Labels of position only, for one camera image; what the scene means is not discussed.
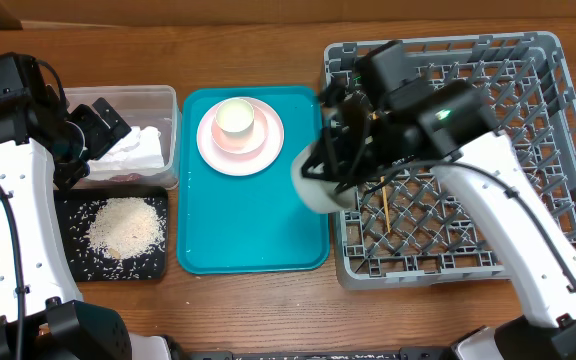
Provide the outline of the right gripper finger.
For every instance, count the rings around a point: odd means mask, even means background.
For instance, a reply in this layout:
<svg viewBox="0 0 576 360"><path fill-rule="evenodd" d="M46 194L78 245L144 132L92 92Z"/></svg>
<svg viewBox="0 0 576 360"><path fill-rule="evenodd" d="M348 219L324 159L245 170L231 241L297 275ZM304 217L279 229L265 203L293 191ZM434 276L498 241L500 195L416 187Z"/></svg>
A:
<svg viewBox="0 0 576 360"><path fill-rule="evenodd" d="M320 138L307 149L300 175L306 179L341 182L348 172L346 145L340 130L324 127Z"/></svg>
<svg viewBox="0 0 576 360"><path fill-rule="evenodd" d="M383 175L392 164L393 158L381 149L372 145L363 146L353 158L348 172L335 187L335 194Z"/></svg>

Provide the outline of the wooden chopstick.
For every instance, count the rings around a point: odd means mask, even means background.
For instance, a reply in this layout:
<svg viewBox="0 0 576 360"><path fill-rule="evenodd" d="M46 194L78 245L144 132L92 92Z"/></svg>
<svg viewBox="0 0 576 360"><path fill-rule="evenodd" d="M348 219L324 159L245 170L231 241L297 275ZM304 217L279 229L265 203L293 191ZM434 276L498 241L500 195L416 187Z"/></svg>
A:
<svg viewBox="0 0 576 360"><path fill-rule="evenodd" d="M388 194L387 194L387 182L385 176L380 177L380 184L382 185L381 193L382 193L382 200L383 200L383 213L385 217L385 224L386 224L386 234L390 234L392 231L391 222L390 222L390 212L389 212L389 202L388 202Z"/></svg>

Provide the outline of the white napkin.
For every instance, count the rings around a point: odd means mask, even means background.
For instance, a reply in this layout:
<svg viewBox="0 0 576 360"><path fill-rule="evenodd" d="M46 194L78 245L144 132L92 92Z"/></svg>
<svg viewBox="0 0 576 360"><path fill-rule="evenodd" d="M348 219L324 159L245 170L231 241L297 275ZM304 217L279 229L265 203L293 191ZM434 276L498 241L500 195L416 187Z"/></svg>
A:
<svg viewBox="0 0 576 360"><path fill-rule="evenodd" d="M164 159L160 136L161 133L156 127L132 126L130 133L101 159L88 162L90 170L99 172L161 168L164 166Z"/></svg>

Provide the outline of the grey bowl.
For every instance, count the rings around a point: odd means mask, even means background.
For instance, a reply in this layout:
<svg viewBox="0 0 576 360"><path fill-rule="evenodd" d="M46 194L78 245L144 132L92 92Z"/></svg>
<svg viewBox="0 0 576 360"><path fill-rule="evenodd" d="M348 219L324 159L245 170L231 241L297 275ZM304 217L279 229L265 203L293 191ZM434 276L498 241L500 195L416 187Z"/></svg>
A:
<svg viewBox="0 0 576 360"><path fill-rule="evenodd" d="M341 193L336 193L337 183L306 178L302 166L312 154L315 143L305 147L294 159L291 165L293 186L307 208L319 214L331 214L350 210L356 207L357 188L353 187Z"/></svg>

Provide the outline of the white paper cup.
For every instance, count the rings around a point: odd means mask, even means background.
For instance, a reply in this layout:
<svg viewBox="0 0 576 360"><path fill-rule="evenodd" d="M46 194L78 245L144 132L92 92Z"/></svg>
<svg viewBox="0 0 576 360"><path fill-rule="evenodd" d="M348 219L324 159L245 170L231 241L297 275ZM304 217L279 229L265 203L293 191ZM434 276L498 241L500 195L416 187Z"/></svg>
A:
<svg viewBox="0 0 576 360"><path fill-rule="evenodd" d="M247 135L254 124L254 108L242 98L224 100L218 107L215 121L227 135Z"/></svg>

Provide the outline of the red snack wrapper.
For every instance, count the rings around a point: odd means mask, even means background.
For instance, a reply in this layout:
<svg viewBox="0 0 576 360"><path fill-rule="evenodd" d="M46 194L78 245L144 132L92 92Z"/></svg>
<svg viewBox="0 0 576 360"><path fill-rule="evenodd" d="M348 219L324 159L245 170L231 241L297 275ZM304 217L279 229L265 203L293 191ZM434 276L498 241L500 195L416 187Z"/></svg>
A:
<svg viewBox="0 0 576 360"><path fill-rule="evenodd" d="M114 177L110 178L110 181L112 181L112 182L132 182L132 181L136 181L140 178L141 178L140 174L131 173L131 174L114 176Z"/></svg>

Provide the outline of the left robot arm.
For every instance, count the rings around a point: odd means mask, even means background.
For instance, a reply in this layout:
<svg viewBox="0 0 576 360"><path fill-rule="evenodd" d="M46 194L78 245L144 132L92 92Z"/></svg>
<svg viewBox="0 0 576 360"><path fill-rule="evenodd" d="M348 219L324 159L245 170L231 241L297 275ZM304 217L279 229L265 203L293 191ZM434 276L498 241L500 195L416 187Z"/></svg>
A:
<svg viewBox="0 0 576 360"><path fill-rule="evenodd" d="M68 112L31 95L0 97L0 359L177 359L165 336L130 333L83 302L67 265L53 191L129 132L98 100Z"/></svg>

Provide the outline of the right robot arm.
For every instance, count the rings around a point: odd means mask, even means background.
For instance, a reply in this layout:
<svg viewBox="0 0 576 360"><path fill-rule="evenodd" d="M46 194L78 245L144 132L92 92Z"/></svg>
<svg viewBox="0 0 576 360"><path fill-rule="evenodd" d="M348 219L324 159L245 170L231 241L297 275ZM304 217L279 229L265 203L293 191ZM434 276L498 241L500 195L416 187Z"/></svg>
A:
<svg viewBox="0 0 576 360"><path fill-rule="evenodd" d="M485 96L455 81L439 90L417 79L368 99L332 84L320 139L291 176L317 213L352 206L353 189L382 187L404 170L428 169L460 202L501 260L519 318L484 327L444 351L447 359L576 359L576 250L535 192Z"/></svg>

